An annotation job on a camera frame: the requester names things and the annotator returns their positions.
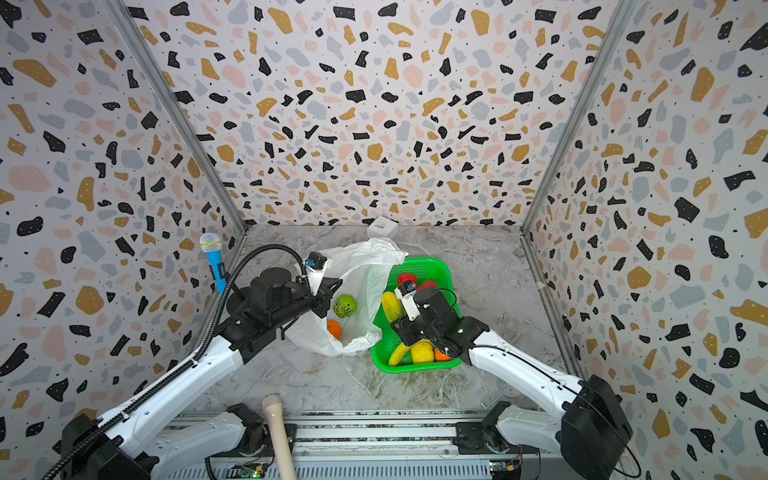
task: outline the terrazzo wall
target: terrazzo wall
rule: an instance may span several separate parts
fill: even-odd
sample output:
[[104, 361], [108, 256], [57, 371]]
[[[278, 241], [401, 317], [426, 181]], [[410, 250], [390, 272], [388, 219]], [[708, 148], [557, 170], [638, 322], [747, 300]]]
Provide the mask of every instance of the terrazzo wall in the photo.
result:
[[0, 0], [0, 478], [40, 478], [62, 426], [183, 358], [234, 241], [97, 2]]
[[616, 0], [130, 0], [248, 223], [519, 223]]
[[643, 478], [768, 478], [766, 22], [638, 2], [530, 232]]

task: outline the blue microphone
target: blue microphone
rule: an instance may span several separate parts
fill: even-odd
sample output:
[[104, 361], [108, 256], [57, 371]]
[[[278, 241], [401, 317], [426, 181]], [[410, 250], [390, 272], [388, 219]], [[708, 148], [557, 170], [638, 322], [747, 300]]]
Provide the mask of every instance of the blue microphone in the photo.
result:
[[227, 271], [224, 269], [224, 261], [221, 259], [221, 238], [215, 233], [203, 233], [200, 237], [200, 248], [205, 252], [210, 265], [210, 275], [216, 281], [219, 294], [224, 292], [227, 286]]

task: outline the microphone head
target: microphone head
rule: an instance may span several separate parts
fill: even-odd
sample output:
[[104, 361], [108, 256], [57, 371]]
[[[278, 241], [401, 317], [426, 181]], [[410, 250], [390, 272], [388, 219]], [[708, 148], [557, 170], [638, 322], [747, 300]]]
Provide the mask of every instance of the microphone head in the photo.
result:
[[221, 251], [221, 237], [215, 233], [203, 233], [200, 236], [200, 248], [205, 253]]

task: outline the toy fruit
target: toy fruit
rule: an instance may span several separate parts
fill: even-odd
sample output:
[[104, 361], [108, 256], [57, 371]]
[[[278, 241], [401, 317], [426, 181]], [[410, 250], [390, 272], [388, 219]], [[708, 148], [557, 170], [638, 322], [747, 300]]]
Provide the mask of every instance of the toy fruit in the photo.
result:
[[342, 295], [333, 304], [333, 312], [339, 316], [339, 318], [346, 318], [351, 316], [357, 308], [357, 302], [351, 295]]
[[404, 283], [404, 282], [406, 282], [408, 280], [411, 280], [411, 282], [414, 285], [419, 285], [419, 279], [416, 278], [416, 275], [414, 275], [413, 273], [400, 273], [397, 276], [397, 284], [398, 285], [400, 285], [400, 284], [402, 284], [402, 283]]
[[424, 290], [425, 288], [429, 288], [431, 286], [437, 288], [437, 282], [435, 282], [434, 280], [427, 280], [421, 285], [419, 285], [419, 288], [417, 288], [417, 290]]
[[394, 352], [392, 352], [392, 355], [389, 357], [388, 364], [389, 366], [397, 366], [398, 363], [400, 363], [400, 360], [404, 356], [406, 356], [406, 353], [411, 351], [411, 347], [405, 346], [404, 344], [398, 345], [398, 347], [395, 349]]
[[420, 363], [432, 363], [435, 361], [435, 352], [432, 351], [434, 347], [429, 340], [419, 340], [414, 346], [411, 347], [411, 358], [413, 364], [418, 365]]
[[337, 340], [341, 338], [341, 325], [339, 325], [339, 322], [335, 320], [328, 320], [326, 323], [326, 328], [328, 329], [328, 333], [333, 335], [333, 338]]
[[451, 357], [447, 356], [443, 352], [441, 352], [438, 349], [435, 349], [435, 361], [436, 362], [449, 362], [453, 360]]
[[406, 314], [406, 310], [402, 307], [402, 302], [392, 292], [386, 292], [382, 295], [382, 308], [384, 309], [386, 319], [390, 323]]

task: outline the white box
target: white box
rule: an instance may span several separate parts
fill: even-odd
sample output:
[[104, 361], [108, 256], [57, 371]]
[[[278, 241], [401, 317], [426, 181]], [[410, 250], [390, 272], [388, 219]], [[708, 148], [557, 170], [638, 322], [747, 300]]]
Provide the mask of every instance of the white box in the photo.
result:
[[368, 237], [394, 238], [397, 235], [397, 222], [387, 217], [377, 217], [366, 230]]

